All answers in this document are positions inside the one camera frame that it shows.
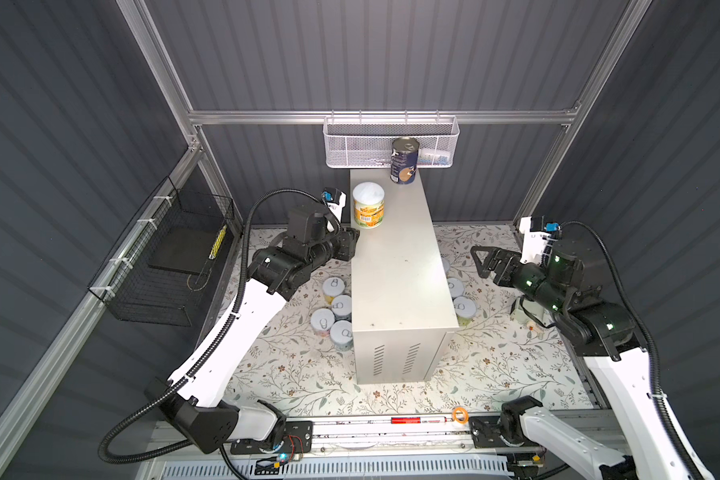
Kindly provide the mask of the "orange yellow fruit can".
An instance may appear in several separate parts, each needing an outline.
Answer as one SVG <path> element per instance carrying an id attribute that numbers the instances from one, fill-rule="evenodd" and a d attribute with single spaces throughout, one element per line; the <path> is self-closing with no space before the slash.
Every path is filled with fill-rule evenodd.
<path id="1" fill-rule="evenodd" d="M 378 227 L 384 218 L 385 191 L 374 182 L 362 182 L 352 192 L 353 220 L 359 228 Z"/>

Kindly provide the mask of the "light teal can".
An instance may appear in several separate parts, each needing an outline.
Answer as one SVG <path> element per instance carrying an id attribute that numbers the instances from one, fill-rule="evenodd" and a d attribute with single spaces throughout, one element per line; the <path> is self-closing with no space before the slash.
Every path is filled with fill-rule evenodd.
<path id="1" fill-rule="evenodd" d="M 337 351 L 350 351 L 353 347 L 352 323 L 347 320 L 336 321 L 330 329 L 330 339 Z"/>

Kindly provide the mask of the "dark blue tin can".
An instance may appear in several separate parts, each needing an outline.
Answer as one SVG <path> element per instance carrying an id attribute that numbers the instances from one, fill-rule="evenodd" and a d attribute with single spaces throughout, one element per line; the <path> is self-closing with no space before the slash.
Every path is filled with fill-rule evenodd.
<path id="1" fill-rule="evenodd" d="M 400 137 L 392 142 L 390 178 L 396 184 L 414 181 L 420 144 L 412 137 Z"/>

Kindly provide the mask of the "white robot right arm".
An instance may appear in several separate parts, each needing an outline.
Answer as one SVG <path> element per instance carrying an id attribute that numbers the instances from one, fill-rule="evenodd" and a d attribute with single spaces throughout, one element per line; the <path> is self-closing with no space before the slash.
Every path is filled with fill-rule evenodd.
<path id="1" fill-rule="evenodd" d="M 524 396 L 503 404 L 494 430 L 512 447 L 535 443 L 588 479 L 709 479 L 657 379 L 657 349 L 625 302 L 603 299 L 617 281 L 604 252 L 555 241 L 538 263 L 500 247 L 470 250 L 477 273 L 550 313 L 555 327 L 594 375 L 629 451 L 605 447 Z"/>

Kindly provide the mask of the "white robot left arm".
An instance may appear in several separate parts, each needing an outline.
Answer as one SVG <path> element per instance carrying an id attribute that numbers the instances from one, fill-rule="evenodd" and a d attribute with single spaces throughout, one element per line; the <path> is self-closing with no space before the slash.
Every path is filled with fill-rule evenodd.
<path id="1" fill-rule="evenodd" d="M 326 200 L 294 208 L 286 231 L 241 262 L 244 291 L 171 374 L 170 383 L 185 384 L 159 407 L 187 444 L 209 454 L 230 440 L 268 447 L 282 441 L 286 417 L 276 407 L 264 400 L 230 404 L 223 396 L 259 334 L 312 273 L 331 260 L 353 258 L 359 232 L 341 225 L 345 204 Z"/>

